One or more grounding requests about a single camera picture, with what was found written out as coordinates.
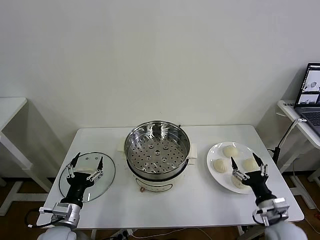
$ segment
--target laptop screen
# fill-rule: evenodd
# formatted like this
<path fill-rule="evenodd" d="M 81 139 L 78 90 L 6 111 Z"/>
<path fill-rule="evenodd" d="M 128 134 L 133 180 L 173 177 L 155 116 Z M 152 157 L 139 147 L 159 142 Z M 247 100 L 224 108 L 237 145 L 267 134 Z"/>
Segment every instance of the laptop screen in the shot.
<path fill-rule="evenodd" d="M 309 63 L 295 107 L 320 107 L 320 63 Z"/>

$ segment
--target glass lid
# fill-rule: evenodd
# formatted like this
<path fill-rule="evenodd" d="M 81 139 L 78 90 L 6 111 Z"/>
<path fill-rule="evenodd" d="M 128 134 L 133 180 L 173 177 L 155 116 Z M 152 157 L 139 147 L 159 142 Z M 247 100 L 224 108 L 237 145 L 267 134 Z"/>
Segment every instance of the glass lid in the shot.
<path fill-rule="evenodd" d="M 101 152 L 90 152 L 79 156 L 73 172 L 92 174 L 97 170 L 99 162 L 103 159 L 103 175 L 94 182 L 94 185 L 88 187 L 83 194 L 83 202 L 89 202 L 101 196 L 111 186 L 116 174 L 116 167 L 112 159 Z M 66 197 L 69 190 L 67 182 L 68 169 L 65 168 L 60 176 L 59 189 L 61 194 Z"/>

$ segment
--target power strip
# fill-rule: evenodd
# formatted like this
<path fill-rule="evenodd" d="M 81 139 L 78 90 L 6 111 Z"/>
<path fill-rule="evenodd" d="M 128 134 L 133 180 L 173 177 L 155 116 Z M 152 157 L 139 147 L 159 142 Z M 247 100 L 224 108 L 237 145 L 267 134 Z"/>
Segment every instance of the power strip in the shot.
<path fill-rule="evenodd" d="M 126 240 L 125 236 L 123 236 L 123 232 L 127 231 L 128 237 L 131 236 L 136 230 L 130 229 L 130 228 L 122 228 L 119 231 L 117 231 L 115 234 L 111 235 L 110 238 L 116 238 L 119 234 L 122 235 L 122 240 Z"/>

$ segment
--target white table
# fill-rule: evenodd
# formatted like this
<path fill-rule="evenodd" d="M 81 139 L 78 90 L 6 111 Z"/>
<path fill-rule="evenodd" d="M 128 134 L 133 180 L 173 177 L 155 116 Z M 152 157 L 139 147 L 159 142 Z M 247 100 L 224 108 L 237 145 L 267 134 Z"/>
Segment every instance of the white table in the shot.
<path fill-rule="evenodd" d="M 291 121 L 294 121 L 301 116 L 294 109 L 294 100 L 280 100 L 277 105 L 284 113 L 277 112 L 278 115 L 288 117 Z M 297 125 L 297 128 L 305 136 L 298 138 L 295 143 L 290 147 L 288 152 L 279 160 L 277 166 L 281 173 L 283 173 L 293 162 L 296 160 L 300 154 L 307 153 L 313 148 L 320 149 L 320 137 L 315 131 L 306 123 L 300 122 Z M 320 168 L 316 170 L 313 174 L 308 177 L 310 182 L 315 181 L 320 187 Z M 303 187 L 298 177 L 291 176 L 292 182 L 296 187 L 291 188 L 291 191 L 294 195 L 301 195 L 310 209 L 315 209 L 316 204 L 308 194 L 307 190 Z"/>
<path fill-rule="evenodd" d="M 34 165 L 30 162 L 21 151 L 7 138 L 2 132 L 10 120 L 19 112 L 26 104 L 25 97 L 1 97 L 0 98 L 0 143 L 3 144 L 14 156 L 14 162 L 36 183 L 38 183 L 46 192 L 50 191 L 52 183 L 42 175 L 39 175 L 34 169 Z M 22 181 L 17 181 L 2 206 L 0 207 L 0 216 L 6 215 L 12 201 L 44 201 L 47 194 L 25 194 L 17 193 L 22 185 Z M 6 182 L 0 178 L 0 186 L 4 186 Z"/>
<path fill-rule="evenodd" d="M 255 224 L 254 194 L 238 194 L 220 186 L 206 167 L 209 149 L 216 143 L 234 141 L 253 149 L 269 165 L 268 187 L 278 197 L 285 197 L 290 208 L 289 221 L 301 221 L 304 215 L 290 192 L 277 166 L 255 129 L 250 125 L 182 127 L 190 141 L 197 144 L 195 165 L 188 165 L 184 176 L 169 191 L 141 193 L 117 145 L 130 127 L 82 128 L 74 137 L 57 178 L 45 201 L 53 207 L 63 197 L 59 178 L 64 167 L 78 153 L 103 152 L 115 163 L 111 187 L 97 199 L 83 205 L 78 229 L 180 228 L 237 226 Z M 51 214 L 42 214 L 37 224 L 50 222 Z"/>

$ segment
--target floor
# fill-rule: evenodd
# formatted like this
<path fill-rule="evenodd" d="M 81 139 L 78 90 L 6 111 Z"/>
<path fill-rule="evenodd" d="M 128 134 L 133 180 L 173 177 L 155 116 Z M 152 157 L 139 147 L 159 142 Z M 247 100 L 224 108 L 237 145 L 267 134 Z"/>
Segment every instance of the floor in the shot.
<path fill-rule="evenodd" d="M 284 177 L 289 187 L 293 187 L 288 176 Z M 306 175 L 299 175 L 299 179 L 303 185 L 308 190 L 312 199 L 315 201 L 317 206 L 320 207 L 320 188 L 314 182 L 308 182 Z M 0 204 L 4 201 L 7 194 L 9 193 L 11 187 L 13 186 L 13 181 L 8 181 L 5 187 L 0 187 Z M 33 181 L 25 181 L 19 191 L 20 193 L 44 193 L 44 191 Z M 316 218 L 315 215 L 319 214 L 317 210 L 310 210 L 306 206 L 305 202 L 300 196 L 296 196 L 298 204 L 300 205 L 305 218 L 320 232 L 320 218 Z M 43 206 L 43 202 L 14 202 L 6 216 L 0 216 L 0 239 L 24 239 L 24 240 L 36 240 L 37 237 L 43 233 L 43 229 L 31 229 L 25 226 L 24 217 L 29 209 L 39 208 Z M 35 223 L 37 221 L 38 214 L 32 213 L 30 215 L 30 223 Z M 295 223 L 297 226 L 301 227 L 307 234 L 309 240 L 319 239 L 320 235 L 317 234 L 309 224 L 303 220 Z M 151 235 L 164 234 L 172 231 L 173 229 L 140 229 L 137 230 L 134 235 L 136 237 L 145 237 Z M 238 230 L 235 226 L 230 227 L 207 227 L 202 228 L 213 240 L 232 240 L 236 239 L 238 236 Z M 111 236 L 117 230 L 98 230 L 96 233 L 96 239 L 102 240 Z M 91 235 L 90 230 L 85 230 L 84 233 L 88 236 Z M 148 237 L 145 240 L 206 240 L 208 237 L 196 228 L 185 229 L 182 231 L 174 232 L 166 236 Z"/>

